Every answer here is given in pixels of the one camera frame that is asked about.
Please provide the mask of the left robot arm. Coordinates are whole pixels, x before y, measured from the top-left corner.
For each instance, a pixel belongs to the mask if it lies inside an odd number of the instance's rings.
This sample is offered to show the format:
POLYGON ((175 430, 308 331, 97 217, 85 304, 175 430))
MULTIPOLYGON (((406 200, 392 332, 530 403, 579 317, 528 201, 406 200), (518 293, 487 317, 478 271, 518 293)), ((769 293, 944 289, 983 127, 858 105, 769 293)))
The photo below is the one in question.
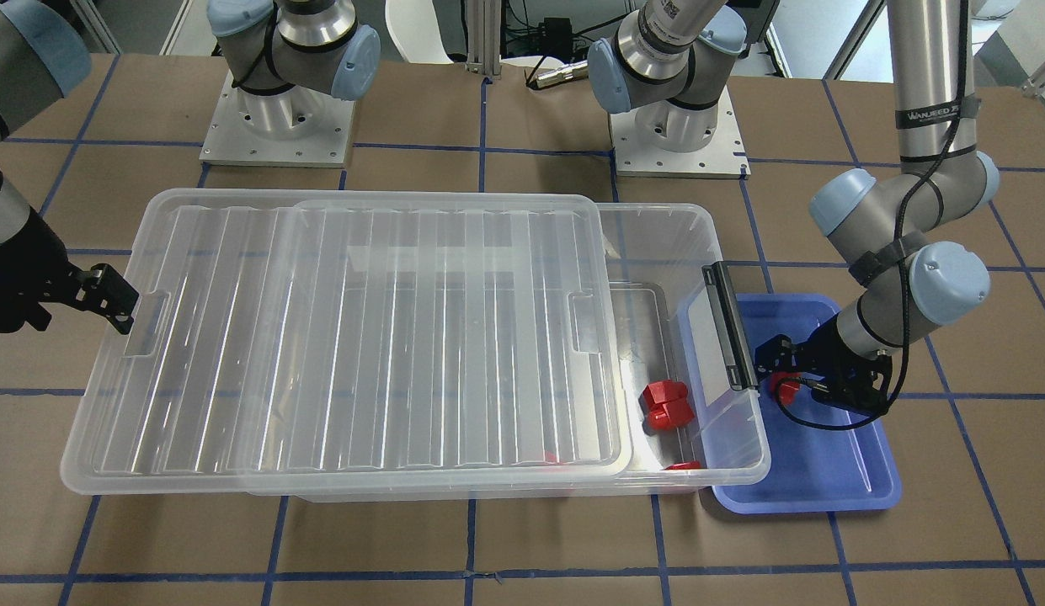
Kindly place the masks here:
MULTIPOLYGON (((902 172, 838 174, 808 211, 862 287, 856 302, 795 343, 770 337, 754 348, 754 375, 781 407, 802 386, 816 402, 882 417, 904 388, 893 356, 984 302, 984 262, 931 230, 996 195, 999 169, 977 149, 980 101, 970 66, 966 1, 891 1, 897 39, 895 125, 902 172)), ((589 81, 607 114, 637 112, 668 152, 692 152, 716 124, 716 104, 745 22, 723 1, 649 1, 587 51, 589 81)))

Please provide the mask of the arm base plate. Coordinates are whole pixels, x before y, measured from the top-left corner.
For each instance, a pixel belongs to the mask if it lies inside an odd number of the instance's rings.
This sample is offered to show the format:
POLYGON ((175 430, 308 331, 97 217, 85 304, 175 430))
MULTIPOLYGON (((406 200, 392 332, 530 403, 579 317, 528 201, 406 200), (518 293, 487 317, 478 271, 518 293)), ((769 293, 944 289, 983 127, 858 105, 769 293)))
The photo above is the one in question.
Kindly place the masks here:
POLYGON ((227 74, 200 161, 213 166, 345 168, 355 101, 295 86, 275 96, 234 88, 227 74))
POLYGON ((622 177, 738 179, 752 174, 728 88, 700 111, 669 101, 608 116, 622 177))

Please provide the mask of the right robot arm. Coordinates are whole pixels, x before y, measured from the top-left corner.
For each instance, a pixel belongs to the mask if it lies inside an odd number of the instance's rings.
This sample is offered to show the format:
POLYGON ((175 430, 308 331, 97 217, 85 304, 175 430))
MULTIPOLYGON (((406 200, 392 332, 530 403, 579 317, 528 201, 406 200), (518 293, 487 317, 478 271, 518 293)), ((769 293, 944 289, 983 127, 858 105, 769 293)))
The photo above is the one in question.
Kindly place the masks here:
MULTIPOLYGON (((355 101, 381 59, 375 28, 349 1, 211 1, 206 18, 245 98, 295 91, 355 101)), ((65 98, 91 72, 80 34, 40 1, 0 1, 0 142, 65 98)), ((140 299, 106 263, 79 269, 0 169, 0 333, 44 331, 47 304, 102 316, 126 335, 140 299)))

